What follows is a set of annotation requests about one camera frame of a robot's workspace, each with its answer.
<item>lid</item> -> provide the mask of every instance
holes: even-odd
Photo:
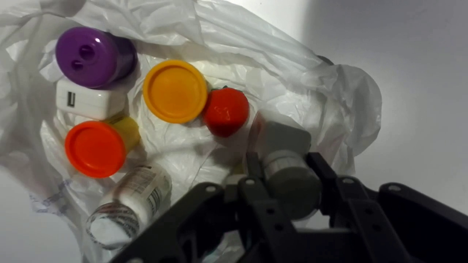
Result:
[[[139,231],[136,214],[119,202],[100,206],[88,221],[88,233],[104,249],[129,244]]]
[[[72,165],[92,179],[116,174],[126,160],[125,142],[103,122],[75,126],[66,138],[65,149]]]
[[[72,28],[57,41],[56,57],[73,82],[101,88],[116,79],[119,51],[111,37],[92,28]]]
[[[205,108],[208,87],[202,73],[182,60],[167,60],[147,75],[148,108],[169,123],[188,123]]]

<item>white plastic bag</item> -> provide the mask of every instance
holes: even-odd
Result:
[[[34,209],[57,214],[73,230],[84,259],[106,262],[85,233],[100,199],[122,179],[91,180],[68,162],[63,139],[81,117],[59,113],[54,84],[63,78],[56,40],[85,25],[135,41],[139,68],[126,79],[129,114],[142,145],[132,162],[158,162],[173,180],[174,203],[201,181],[224,180],[239,164],[252,119],[261,108],[291,117],[313,138],[341,174],[353,174],[354,157],[381,129],[381,92],[360,69],[331,66],[247,11],[223,0],[38,0],[0,15],[0,173],[18,179]],[[169,125],[147,110],[141,87],[147,72],[166,59],[196,66],[211,87],[247,94],[249,125],[215,141],[201,120]]]

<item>yellow lid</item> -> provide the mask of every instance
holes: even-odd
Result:
[[[167,60],[147,75],[144,97],[148,108],[161,120],[189,123],[204,111],[208,87],[192,65]]]

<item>red cap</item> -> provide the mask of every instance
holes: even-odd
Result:
[[[92,179],[116,174],[128,154],[120,135],[103,122],[75,126],[66,138],[65,151],[72,165]]]

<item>purple container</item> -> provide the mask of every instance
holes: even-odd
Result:
[[[132,41],[92,28],[72,28],[57,41],[59,68],[72,82],[100,89],[126,78],[136,65]]]

